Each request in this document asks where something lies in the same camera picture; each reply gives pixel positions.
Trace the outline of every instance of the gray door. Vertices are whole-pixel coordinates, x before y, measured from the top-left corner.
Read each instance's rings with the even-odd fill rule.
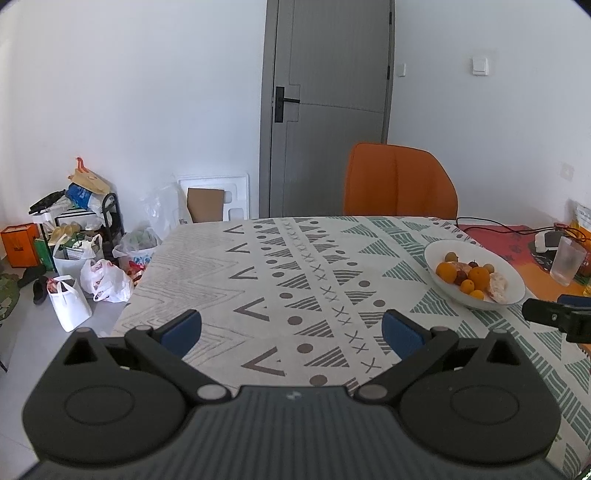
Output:
[[[272,217],[342,213],[351,148],[385,131],[390,21],[390,0],[279,1]]]

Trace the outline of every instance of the shoe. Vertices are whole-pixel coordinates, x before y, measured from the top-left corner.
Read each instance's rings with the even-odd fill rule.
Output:
[[[35,281],[41,277],[47,269],[45,265],[37,265],[36,267],[27,267],[25,273],[22,274],[22,278],[17,281],[17,287],[23,288],[29,285],[32,281]]]
[[[42,276],[33,284],[33,303],[41,305],[47,298],[47,277]]]

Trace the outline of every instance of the black cable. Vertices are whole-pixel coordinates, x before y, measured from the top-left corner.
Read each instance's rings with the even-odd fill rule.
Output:
[[[582,238],[577,236],[577,235],[581,234],[581,231],[576,228],[569,227],[569,226],[562,227],[562,226],[557,226],[555,224],[554,226],[546,226],[546,227],[542,227],[542,228],[527,228],[527,229],[522,229],[522,230],[516,230],[514,228],[511,228],[510,226],[504,225],[503,223],[497,222],[496,220],[490,220],[488,218],[457,217],[456,218],[456,227],[457,228],[460,228],[459,223],[458,223],[458,220],[460,220],[460,219],[480,220],[482,222],[490,222],[490,223],[494,223],[496,225],[499,225],[499,226],[507,229],[506,232],[500,232],[498,230],[494,230],[493,228],[487,228],[487,227],[481,226],[481,225],[471,225],[471,226],[464,228],[463,232],[467,232],[468,230],[471,230],[471,229],[478,229],[478,230],[486,230],[488,232],[495,232],[495,233],[517,233],[518,235],[531,235],[532,233],[550,232],[550,231],[554,231],[554,230],[563,230],[565,232],[573,232],[573,238],[577,242],[584,242],[584,241],[590,240],[586,236],[583,236]]]

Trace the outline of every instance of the gray floor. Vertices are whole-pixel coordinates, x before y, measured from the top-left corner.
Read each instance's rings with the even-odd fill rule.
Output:
[[[21,276],[22,270],[5,265],[4,273]],[[84,326],[91,327],[99,336],[108,335],[125,304],[89,303],[94,313]],[[0,328],[0,359],[8,367],[7,374],[0,370],[1,480],[18,478],[37,460],[22,428],[21,410],[68,335],[61,328],[51,301],[47,299],[35,306],[33,286],[23,288],[16,308]]]

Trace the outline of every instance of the light switch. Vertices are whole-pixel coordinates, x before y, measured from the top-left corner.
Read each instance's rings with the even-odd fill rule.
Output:
[[[397,63],[394,66],[394,73],[396,74],[396,77],[406,77],[406,64]]]
[[[472,74],[488,75],[488,59],[486,57],[472,57]]]

